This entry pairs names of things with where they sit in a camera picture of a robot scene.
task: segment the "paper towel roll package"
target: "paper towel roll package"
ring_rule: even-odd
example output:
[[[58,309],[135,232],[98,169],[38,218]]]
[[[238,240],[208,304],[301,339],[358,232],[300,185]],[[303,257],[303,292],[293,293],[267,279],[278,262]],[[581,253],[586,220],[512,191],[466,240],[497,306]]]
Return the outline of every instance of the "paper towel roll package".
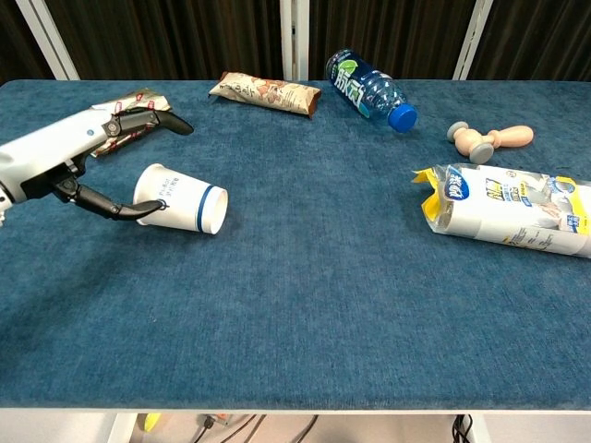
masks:
[[[415,183],[433,232],[591,258],[591,182],[475,164],[436,165]]]

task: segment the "gray wheel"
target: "gray wheel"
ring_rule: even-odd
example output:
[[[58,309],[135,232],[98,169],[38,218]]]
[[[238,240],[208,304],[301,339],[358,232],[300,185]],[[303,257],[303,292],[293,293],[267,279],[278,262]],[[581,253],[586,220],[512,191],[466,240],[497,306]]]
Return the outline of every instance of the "gray wheel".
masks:
[[[483,143],[474,148],[470,153],[470,161],[475,164],[484,164],[490,160],[495,149],[490,143]]]
[[[447,130],[447,141],[449,141],[450,143],[453,143],[455,141],[453,139],[453,134],[455,133],[455,131],[457,131],[461,127],[465,127],[467,129],[468,128],[468,123],[466,123],[466,122],[455,122],[453,125],[451,125],[450,128]]]

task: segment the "snack wrapper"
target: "snack wrapper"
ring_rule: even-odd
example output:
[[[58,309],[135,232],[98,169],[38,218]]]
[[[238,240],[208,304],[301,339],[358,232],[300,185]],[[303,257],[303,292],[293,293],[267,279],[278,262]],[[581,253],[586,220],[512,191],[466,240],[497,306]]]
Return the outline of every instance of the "snack wrapper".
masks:
[[[148,108],[157,111],[168,111],[171,109],[169,102],[163,95],[154,92],[148,88],[130,92],[127,95],[118,99],[111,100],[105,103],[94,104],[93,109],[103,109],[109,111],[111,114],[119,114],[122,111],[132,108]],[[99,148],[94,150],[90,155],[92,157],[100,157],[118,150],[123,145],[131,141],[133,138],[139,137],[146,129],[142,129],[134,134],[128,134],[119,137],[108,138]]]
[[[316,102],[321,94],[321,90],[311,86],[266,80],[239,72],[224,72],[220,82],[210,90],[210,95],[303,114],[310,118],[316,112]]]
[[[591,182],[475,164],[437,165],[414,183],[434,233],[591,258]]]

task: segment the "robotic hand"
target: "robotic hand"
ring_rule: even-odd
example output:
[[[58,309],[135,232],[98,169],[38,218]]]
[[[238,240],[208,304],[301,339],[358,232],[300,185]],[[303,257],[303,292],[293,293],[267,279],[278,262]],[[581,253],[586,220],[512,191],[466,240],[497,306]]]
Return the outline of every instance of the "robotic hand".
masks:
[[[0,146],[0,226],[13,205],[51,193],[113,220],[137,220],[160,209],[163,203],[156,200],[114,203],[76,180],[86,172],[89,154],[104,141],[146,126],[185,136],[193,132],[190,124],[166,111],[134,108],[112,115],[89,109]]]

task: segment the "white pole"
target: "white pole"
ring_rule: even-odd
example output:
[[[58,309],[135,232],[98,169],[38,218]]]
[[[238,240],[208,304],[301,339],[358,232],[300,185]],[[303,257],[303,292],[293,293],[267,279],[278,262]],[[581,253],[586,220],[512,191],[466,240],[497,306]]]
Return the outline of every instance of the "white pole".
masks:
[[[80,80],[44,0],[17,0],[30,31],[58,80]]]
[[[281,53],[283,59],[283,78],[294,78],[294,36],[292,20],[292,0],[280,0],[281,14]]]
[[[474,4],[472,17],[465,33],[464,44],[462,45],[462,50],[460,51],[458,62],[453,72],[454,80],[466,80],[468,77],[476,49],[480,44],[482,31],[487,24],[488,13],[492,7],[492,2],[493,0],[476,0]]]
[[[295,71],[298,80],[308,80],[310,45],[310,0],[295,1]]]

